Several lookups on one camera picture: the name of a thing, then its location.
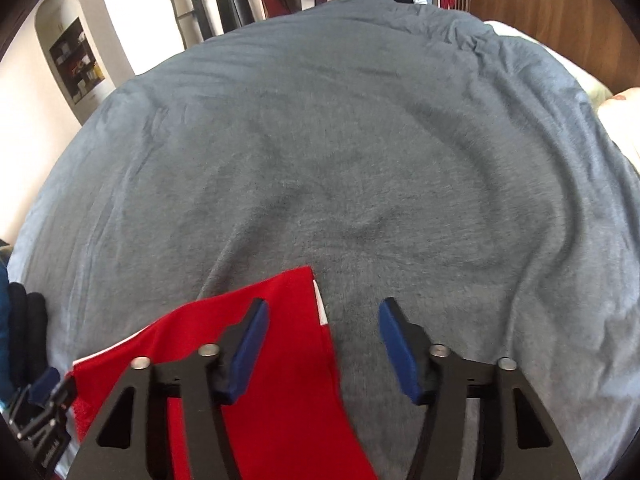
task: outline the arched niche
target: arched niche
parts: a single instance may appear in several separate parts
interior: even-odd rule
[[[79,0],[44,0],[35,28],[51,74],[80,124],[114,85],[95,47]]]

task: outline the gloved finger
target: gloved finger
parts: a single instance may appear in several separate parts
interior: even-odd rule
[[[39,292],[27,294],[27,379],[35,383],[47,370],[47,307]]]
[[[20,283],[9,283],[9,376],[16,389],[27,384],[27,291]]]

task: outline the blue sleeve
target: blue sleeve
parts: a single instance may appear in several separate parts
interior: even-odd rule
[[[0,404],[7,404],[14,393],[9,378],[9,277],[6,267],[0,264]]]

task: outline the bedsheet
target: bedsheet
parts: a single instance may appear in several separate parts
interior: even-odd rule
[[[585,480],[640,426],[640,182],[576,80],[469,14],[336,0],[213,38],[113,92],[42,187],[9,272],[50,362],[309,264],[354,430],[404,478],[420,409],[395,296],[465,358],[516,359]]]

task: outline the metal pin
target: metal pin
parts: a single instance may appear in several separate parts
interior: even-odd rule
[[[131,361],[131,368],[134,370],[144,370],[145,368],[149,368],[151,364],[151,359],[146,356],[136,357]]]
[[[515,369],[518,368],[517,362],[509,357],[503,357],[501,359],[498,359],[498,366],[502,370],[506,370],[508,372],[513,372]]]
[[[203,357],[212,357],[220,353],[220,347],[214,343],[208,343],[198,348],[198,354]]]
[[[451,350],[444,345],[431,345],[429,353],[434,357],[448,357],[451,354]]]

